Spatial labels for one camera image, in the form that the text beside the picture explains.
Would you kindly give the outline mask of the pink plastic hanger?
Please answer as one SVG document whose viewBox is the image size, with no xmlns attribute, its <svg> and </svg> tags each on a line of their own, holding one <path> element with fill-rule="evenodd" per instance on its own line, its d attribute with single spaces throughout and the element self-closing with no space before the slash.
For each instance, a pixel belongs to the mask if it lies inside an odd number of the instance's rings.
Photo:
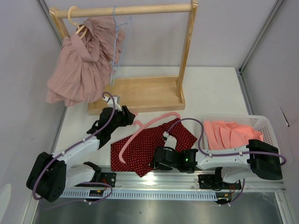
<svg viewBox="0 0 299 224">
<path fill-rule="evenodd" d="M 177 113 L 177 112 L 169 112 L 169 113 L 166 113 L 166 114 L 163 114 L 151 121 L 149 121 L 148 123 L 146 124 L 142 124 L 139 120 L 137 121 L 134 121 L 133 124 L 137 124 L 140 128 L 129 138 L 129 140 L 124 144 L 124 146 L 122 147 L 122 149 L 120 150 L 119 152 L 119 155 L 118 155 L 118 158 L 119 160 L 121 161 L 121 163 L 123 164 L 126 164 L 125 160 L 123 159 L 123 153 L 125 152 L 125 150 L 127 149 L 127 147 L 129 146 L 129 144 L 133 141 L 133 139 L 141 132 L 143 131 L 144 129 L 148 128 L 149 126 L 151 126 L 152 124 L 164 119 L 164 118 L 167 118 L 167 117 L 170 117 L 170 116 L 175 116 L 176 118 L 181 118 L 181 116 Z"/>
</svg>

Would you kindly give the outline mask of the dark red dotted garment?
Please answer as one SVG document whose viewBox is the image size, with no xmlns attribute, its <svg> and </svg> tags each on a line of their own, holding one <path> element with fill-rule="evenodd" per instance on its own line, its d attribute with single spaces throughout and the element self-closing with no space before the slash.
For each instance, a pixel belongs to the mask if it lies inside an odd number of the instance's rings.
<svg viewBox="0 0 299 224">
<path fill-rule="evenodd" d="M 131 136 L 112 143 L 110 160 L 111 170 L 117 172 L 136 172 L 140 177 L 143 177 L 148 172 L 152 171 L 153 167 L 151 167 L 150 164 L 154 159 L 155 150 L 157 147 L 164 146 L 165 141 L 163 140 L 163 134 L 176 121 L 178 121 L 178 119 L 142 130 L 129 143 L 124 151 L 122 157 L 125 163 L 120 161 L 119 153 Z M 179 153 L 192 148 L 197 141 L 197 138 L 180 122 L 171 129 L 170 135 L 177 140 L 175 150 Z"/>
</svg>

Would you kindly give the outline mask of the dusty pink skirt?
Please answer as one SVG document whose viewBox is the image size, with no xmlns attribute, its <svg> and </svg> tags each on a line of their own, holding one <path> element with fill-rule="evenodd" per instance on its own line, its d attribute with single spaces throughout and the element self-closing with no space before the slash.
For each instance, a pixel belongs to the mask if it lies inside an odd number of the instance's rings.
<svg viewBox="0 0 299 224">
<path fill-rule="evenodd" d="M 93 103 L 102 97 L 110 83 L 114 51 L 115 25 L 111 16 L 90 17 L 83 39 L 76 33 L 63 39 L 53 75 L 47 82 L 46 101 L 63 101 L 66 106 L 81 102 Z M 121 55 L 125 33 L 120 30 L 116 60 Z"/>
</svg>

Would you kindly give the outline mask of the cream plastic hanger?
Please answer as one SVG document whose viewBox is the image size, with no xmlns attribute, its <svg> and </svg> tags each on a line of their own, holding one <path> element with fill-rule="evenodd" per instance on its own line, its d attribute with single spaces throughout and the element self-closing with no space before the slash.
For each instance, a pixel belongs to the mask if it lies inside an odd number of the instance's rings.
<svg viewBox="0 0 299 224">
<path fill-rule="evenodd" d="M 70 7 L 70 9 L 68 10 L 68 21 L 71 25 L 76 26 L 77 30 L 76 30 L 76 35 L 78 35 L 80 37 L 80 39 L 83 39 L 83 37 L 86 35 L 88 28 L 85 25 L 79 25 L 77 22 L 73 22 L 71 20 L 71 13 L 73 10 L 78 9 L 78 7 L 76 6 L 72 6 Z"/>
</svg>

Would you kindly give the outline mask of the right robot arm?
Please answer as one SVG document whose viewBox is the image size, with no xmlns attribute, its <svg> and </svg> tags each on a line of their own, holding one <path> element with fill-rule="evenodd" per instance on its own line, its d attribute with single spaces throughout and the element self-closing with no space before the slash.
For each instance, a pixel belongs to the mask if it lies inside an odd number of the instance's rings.
<svg viewBox="0 0 299 224">
<path fill-rule="evenodd" d="M 276 147 L 260 140 L 249 140 L 247 145 L 220 151 L 187 149 L 180 153 L 171 147 L 158 147 L 150 165 L 158 170 L 176 169 L 188 174 L 197 168 L 214 169 L 214 185 L 224 188 L 247 177 L 282 180 L 284 164 L 285 158 Z"/>
</svg>

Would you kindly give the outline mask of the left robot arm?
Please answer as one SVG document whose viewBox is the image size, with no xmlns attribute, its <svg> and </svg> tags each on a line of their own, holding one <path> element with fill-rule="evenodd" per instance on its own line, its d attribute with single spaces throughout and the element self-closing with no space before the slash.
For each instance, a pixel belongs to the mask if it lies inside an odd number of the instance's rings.
<svg viewBox="0 0 299 224">
<path fill-rule="evenodd" d="M 99 166 L 90 161 L 81 165 L 77 165 L 77 162 L 105 146 L 117 128 L 132 125 L 134 119 L 135 115 L 126 106 L 120 110 L 106 107 L 86 132 L 85 138 L 53 154 L 40 153 L 26 182 L 27 188 L 32 190 L 33 198 L 53 202 L 70 187 L 106 185 L 101 182 Z"/>
</svg>

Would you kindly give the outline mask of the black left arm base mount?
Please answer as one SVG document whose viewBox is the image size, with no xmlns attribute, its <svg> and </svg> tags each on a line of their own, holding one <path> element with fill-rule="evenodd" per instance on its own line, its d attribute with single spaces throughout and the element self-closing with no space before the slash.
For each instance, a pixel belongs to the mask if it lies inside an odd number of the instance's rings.
<svg viewBox="0 0 299 224">
<path fill-rule="evenodd" d="M 95 174 L 93 178 L 90 180 L 90 182 L 106 183 L 109 184 L 112 188 L 115 187 L 116 173 L 103 172 L 101 167 L 90 161 L 84 162 L 84 165 L 88 165 L 95 171 Z"/>
</svg>

